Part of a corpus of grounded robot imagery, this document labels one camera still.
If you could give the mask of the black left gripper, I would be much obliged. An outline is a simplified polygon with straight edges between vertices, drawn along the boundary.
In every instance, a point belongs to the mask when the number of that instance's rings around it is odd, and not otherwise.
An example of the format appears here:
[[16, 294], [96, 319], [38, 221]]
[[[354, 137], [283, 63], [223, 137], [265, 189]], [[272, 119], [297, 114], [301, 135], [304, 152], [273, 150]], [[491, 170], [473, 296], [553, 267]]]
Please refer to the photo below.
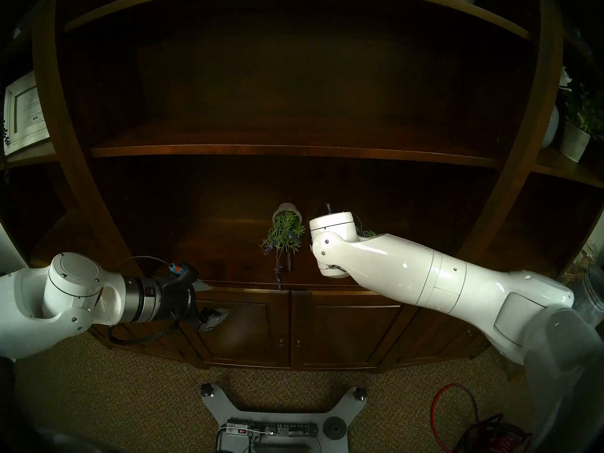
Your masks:
[[172, 324], [161, 333], [175, 332], [182, 321], [194, 330], [201, 328], [201, 332], [212, 331], [226, 320], [229, 309], [204, 307], [201, 315], [197, 311], [195, 291], [209, 291], [211, 286], [198, 280], [199, 273], [193, 265], [187, 262], [164, 264], [168, 267], [168, 276], [158, 280], [161, 291], [158, 319], [171, 319]]

